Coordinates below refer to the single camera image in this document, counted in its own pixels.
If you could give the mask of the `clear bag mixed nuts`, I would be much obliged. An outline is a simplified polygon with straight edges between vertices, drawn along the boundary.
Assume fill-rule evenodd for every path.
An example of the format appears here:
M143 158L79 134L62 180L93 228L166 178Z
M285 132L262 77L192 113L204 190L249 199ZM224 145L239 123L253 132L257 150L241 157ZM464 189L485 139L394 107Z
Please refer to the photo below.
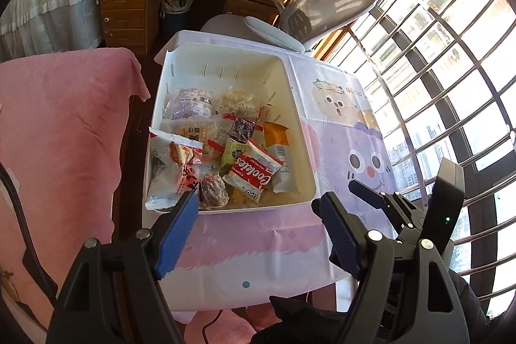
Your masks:
M226 184L217 172L205 175L200 180L199 186L204 210L220 210L228 205L230 197L226 190Z

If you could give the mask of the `green seaweed snack packet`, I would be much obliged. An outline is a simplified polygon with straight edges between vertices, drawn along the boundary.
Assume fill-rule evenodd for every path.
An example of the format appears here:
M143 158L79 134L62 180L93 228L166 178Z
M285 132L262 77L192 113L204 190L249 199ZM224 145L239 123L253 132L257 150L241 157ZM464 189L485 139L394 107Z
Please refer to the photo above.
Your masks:
M236 163L239 155L245 150L246 146L246 142L236 141L232 137L227 138L226 145L220 159L220 176L226 175L229 172L232 165Z

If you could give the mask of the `yellow cake snack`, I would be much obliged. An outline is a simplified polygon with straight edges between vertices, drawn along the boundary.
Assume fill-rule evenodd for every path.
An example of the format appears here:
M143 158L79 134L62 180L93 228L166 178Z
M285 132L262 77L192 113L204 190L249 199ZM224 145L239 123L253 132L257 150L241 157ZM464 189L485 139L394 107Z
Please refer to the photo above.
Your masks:
M183 124L178 130L177 134L196 142L206 143L209 137L211 126L207 123L202 124Z

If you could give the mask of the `red cookie snack packet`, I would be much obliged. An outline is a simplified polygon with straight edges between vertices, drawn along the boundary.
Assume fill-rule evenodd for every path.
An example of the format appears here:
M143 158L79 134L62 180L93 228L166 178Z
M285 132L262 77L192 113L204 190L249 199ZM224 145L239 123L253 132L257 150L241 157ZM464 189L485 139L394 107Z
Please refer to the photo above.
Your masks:
M259 147L252 139L248 139L244 151L222 179L248 200L258 203L263 190L282 166L282 161Z

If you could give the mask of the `orange white snack bar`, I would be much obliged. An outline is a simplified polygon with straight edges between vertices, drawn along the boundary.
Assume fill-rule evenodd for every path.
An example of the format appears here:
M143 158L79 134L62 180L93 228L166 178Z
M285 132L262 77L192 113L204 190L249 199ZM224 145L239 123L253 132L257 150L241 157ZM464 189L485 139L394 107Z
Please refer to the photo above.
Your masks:
M267 152L283 163L281 169L272 178L272 191L277 194L297 193L287 127L265 121L263 123L263 133Z

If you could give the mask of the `clear bag puffed rice snack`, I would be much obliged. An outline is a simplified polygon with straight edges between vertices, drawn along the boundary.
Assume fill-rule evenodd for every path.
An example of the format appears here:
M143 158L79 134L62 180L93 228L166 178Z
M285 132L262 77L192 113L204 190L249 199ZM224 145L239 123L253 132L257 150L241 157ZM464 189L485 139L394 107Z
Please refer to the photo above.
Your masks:
M217 100L216 111L221 114L232 114L236 117L256 121L261 104L258 98L249 91L236 89L233 85Z

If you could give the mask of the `white red chip bag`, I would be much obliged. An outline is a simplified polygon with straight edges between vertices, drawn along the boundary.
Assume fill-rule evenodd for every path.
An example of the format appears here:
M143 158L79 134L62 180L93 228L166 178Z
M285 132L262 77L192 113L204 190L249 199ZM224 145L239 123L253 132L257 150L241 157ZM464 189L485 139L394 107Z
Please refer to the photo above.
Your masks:
M150 129L151 176L145 208L165 211L199 184L203 143L174 133Z

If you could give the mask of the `cartoon monster tablecloth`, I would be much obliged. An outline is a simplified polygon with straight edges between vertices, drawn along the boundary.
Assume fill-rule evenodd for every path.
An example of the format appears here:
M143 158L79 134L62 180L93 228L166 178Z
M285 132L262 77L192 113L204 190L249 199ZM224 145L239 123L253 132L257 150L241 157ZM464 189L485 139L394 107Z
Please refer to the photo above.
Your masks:
M377 192L395 181L381 132L360 82L304 54L235 37L180 31L156 55L163 67L152 127L182 88L216 96L248 91L287 127L295 193L265 191L257 206L203 211L175 269L161 282L174 312L210 311L292 297L345 278L329 261L332 244L311 201L332 191L370 229L393 235L381 211L348 189L359 180Z

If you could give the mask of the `white plastic storage bin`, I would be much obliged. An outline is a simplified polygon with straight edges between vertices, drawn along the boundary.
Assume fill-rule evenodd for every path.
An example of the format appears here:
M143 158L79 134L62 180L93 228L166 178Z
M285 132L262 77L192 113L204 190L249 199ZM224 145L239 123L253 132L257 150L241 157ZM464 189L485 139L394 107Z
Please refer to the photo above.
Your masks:
M183 124L207 123L211 126L209 137L203 143L203 154L199 165L199 184L195 190L199 197L199 208L203 212L227 213L278 209L307 202L315 196L316 183L309 160L301 121L293 96L294 88L287 74L287 62L277 55L220 45L187 43L165 52L163 69L159 81L154 114L150 129L177 134ZM233 85L236 89L254 94L260 104L256 121L221 114L216 111L217 100ZM164 118L167 102L175 97L181 88L199 88L213 91L213 113L210 118L188 118L170 120ZM246 142L252 139L266 151L263 133L265 121L287 127L292 169L296 178L297 193L274 193L272 179L266 186L258 203L248 200L239 190L226 184L230 200L220 210L204 210L200 196L200 180L208 174L219 174L220 159L226 140ZM147 159L144 184L144 207L151 176L151 154Z

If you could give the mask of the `purple white snack pouch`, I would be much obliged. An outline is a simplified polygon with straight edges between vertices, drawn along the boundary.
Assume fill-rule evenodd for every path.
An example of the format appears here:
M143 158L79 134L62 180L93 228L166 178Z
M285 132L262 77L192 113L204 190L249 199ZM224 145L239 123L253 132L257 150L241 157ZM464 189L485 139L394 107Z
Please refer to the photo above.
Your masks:
M181 88L164 108L164 118L181 120L210 118L213 113L213 91L199 88Z

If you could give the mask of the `pink blanket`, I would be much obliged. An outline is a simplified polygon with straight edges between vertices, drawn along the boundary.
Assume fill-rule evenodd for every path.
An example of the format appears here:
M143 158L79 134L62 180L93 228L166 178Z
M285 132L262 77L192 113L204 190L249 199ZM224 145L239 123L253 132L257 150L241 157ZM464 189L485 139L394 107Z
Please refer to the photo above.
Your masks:
M150 94L124 48L1 65L1 162L17 186L41 265L62 284L84 242L108 242L129 100Z

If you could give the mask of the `grey office chair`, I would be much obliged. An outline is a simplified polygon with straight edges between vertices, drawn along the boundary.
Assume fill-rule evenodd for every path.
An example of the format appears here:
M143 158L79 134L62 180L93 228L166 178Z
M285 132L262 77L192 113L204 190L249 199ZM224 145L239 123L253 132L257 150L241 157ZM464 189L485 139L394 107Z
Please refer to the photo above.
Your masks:
M253 16L221 14L201 31L254 40L298 53L307 53L325 36L372 10L376 0L270 0L279 10L278 25Z

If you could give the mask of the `white lace covered bed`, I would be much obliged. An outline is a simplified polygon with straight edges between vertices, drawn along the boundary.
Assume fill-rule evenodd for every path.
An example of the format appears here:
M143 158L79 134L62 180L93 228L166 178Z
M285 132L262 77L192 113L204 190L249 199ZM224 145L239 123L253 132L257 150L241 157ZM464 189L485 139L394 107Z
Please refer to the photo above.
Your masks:
M1 61L95 49L103 40L99 0L11 0L1 16Z

